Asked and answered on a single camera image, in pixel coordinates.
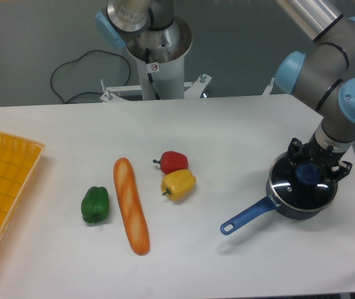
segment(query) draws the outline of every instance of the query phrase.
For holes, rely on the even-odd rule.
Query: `green bell pepper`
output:
[[[91,187],[82,199],[80,210],[83,221],[87,223],[97,223],[107,219],[110,200],[105,187]]]

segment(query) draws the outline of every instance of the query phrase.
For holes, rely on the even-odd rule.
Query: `baguette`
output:
[[[114,183],[123,225],[129,244],[138,255],[150,250],[147,223],[141,208],[135,173],[126,158],[120,158],[114,165]]]

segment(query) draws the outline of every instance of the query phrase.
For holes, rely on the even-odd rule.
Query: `plastic food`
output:
[[[150,250],[147,223],[141,208],[135,173],[126,158],[120,158],[114,165],[114,183],[123,225],[133,251],[145,255]]]
[[[161,165],[161,170],[164,174],[173,173],[174,171],[187,169],[189,167],[187,157],[176,151],[166,151],[162,154],[159,161],[154,159],[153,162]]]
[[[196,177],[188,169],[182,169],[169,173],[161,182],[161,190],[172,201],[178,201],[196,185]]]
[[[107,189],[95,186],[86,192],[80,205],[83,221],[87,223],[97,223],[107,219],[109,208]]]

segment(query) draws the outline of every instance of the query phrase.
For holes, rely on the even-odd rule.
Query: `blue handle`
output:
[[[96,14],[96,25],[103,37],[109,42],[113,47],[120,49],[126,46],[125,41],[117,33],[108,19],[103,15],[101,11]]]
[[[274,210],[276,207],[276,204],[270,199],[270,197],[265,196],[256,204],[250,206],[248,209],[242,211],[240,214],[223,223],[220,226],[220,231],[224,235],[230,235],[240,227],[254,220],[256,217],[268,211]]]

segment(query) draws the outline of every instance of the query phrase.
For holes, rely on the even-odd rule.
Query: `pot handle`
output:
[[[274,210],[276,208],[277,208],[277,204],[275,203],[275,201],[272,198],[270,198],[270,196],[265,196],[256,204],[253,204],[248,209],[242,211],[240,214],[234,216],[230,220],[223,223],[220,226],[220,231],[224,235],[230,235],[240,227],[254,220],[256,217],[268,211]]]

